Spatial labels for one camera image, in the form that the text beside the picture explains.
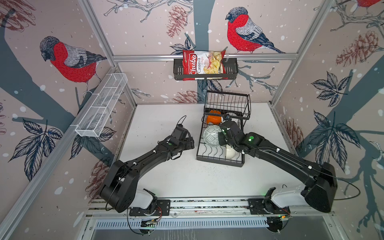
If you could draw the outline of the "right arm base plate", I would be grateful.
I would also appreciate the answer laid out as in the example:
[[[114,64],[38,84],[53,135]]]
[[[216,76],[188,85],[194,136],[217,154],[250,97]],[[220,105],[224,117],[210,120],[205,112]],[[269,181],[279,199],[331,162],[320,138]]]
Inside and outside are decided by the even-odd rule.
[[[275,205],[271,200],[253,198],[248,199],[248,209],[251,215],[290,215],[290,209],[280,208]]]

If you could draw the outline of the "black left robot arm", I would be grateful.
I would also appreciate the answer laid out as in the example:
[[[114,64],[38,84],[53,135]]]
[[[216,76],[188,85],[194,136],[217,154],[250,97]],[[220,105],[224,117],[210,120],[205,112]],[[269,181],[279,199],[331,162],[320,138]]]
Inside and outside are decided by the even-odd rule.
[[[148,190],[138,190],[138,181],[147,172],[171,159],[178,159],[183,151],[195,148],[190,132],[178,124],[172,134],[157,146],[131,161],[114,162],[109,168],[97,195],[112,209],[122,213],[128,208],[148,208],[156,196]]]

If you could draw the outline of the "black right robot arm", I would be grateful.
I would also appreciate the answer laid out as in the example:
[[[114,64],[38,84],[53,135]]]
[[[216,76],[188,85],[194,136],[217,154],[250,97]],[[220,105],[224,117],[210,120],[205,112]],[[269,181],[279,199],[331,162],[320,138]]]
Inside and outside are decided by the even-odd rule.
[[[249,155],[286,171],[301,184],[281,189],[271,188],[268,198],[279,208],[308,205],[313,209],[329,213],[338,188],[334,166],[299,158],[254,132],[245,134],[234,121],[219,125],[220,143],[231,146],[238,153]]]

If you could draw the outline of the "orange plastic bowl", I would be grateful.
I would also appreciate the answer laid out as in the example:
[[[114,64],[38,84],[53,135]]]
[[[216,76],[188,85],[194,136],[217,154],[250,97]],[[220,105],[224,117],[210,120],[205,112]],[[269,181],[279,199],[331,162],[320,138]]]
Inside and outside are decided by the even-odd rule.
[[[219,125],[222,122],[222,113],[217,110],[210,110],[206,118],[207,125]]]

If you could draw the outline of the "green patterned bowl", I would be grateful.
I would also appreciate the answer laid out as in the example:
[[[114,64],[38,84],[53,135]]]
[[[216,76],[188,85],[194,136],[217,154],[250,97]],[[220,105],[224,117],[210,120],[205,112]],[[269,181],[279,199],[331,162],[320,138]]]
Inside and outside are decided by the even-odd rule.
[[[222,130],[218,125],[209,125],[203,132],[203,139],[206,145],[217,147],[220,145],[219,133]]]

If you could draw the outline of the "cream ceramic bowl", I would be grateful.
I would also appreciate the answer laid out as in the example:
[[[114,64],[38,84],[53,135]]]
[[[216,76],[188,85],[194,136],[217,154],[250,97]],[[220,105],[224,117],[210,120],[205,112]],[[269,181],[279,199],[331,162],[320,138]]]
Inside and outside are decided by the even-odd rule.
[[[238,152],[231,147],[230,145],[226,145],[226,160],[233,160],[238,158]]]

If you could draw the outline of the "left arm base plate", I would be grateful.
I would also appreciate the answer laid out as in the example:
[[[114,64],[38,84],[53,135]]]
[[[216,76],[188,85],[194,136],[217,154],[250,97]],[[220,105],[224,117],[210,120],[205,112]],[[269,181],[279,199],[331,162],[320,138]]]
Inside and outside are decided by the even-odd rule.
[[[130,208],[130,217],[161,217],[169,216],[170,200],[153,200],[146,209]]]

